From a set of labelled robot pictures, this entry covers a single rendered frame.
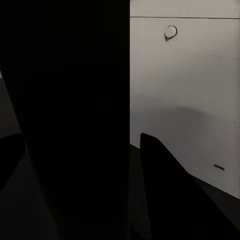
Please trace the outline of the monitor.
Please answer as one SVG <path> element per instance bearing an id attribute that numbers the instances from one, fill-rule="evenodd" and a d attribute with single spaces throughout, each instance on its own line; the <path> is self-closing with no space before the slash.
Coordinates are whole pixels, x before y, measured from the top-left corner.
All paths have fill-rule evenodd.
<path id="1" fill-rule="evenodd" d="M 240 0 L 0 0 L 0 72 L 57 240 L 145 240 L 141 133 L 240 200 Z"/>

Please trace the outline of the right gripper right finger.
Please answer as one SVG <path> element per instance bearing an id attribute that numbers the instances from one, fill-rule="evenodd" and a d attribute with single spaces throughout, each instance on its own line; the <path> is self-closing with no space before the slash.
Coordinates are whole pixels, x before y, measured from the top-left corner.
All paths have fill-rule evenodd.
<path id="1" fill-rule="evenodd" d="M 152 240 L 240 240 L 240 232 L 155 137 L 140 156 Z"/>

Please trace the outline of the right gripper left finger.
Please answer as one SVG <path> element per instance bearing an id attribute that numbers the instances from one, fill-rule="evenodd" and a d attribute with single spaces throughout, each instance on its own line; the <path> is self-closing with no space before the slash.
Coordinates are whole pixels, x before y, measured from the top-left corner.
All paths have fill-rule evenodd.
<path id="1" fill-rule="evenodd" d="M 26 151 L 21 133 L 0 138 L 0 192 Z"/>

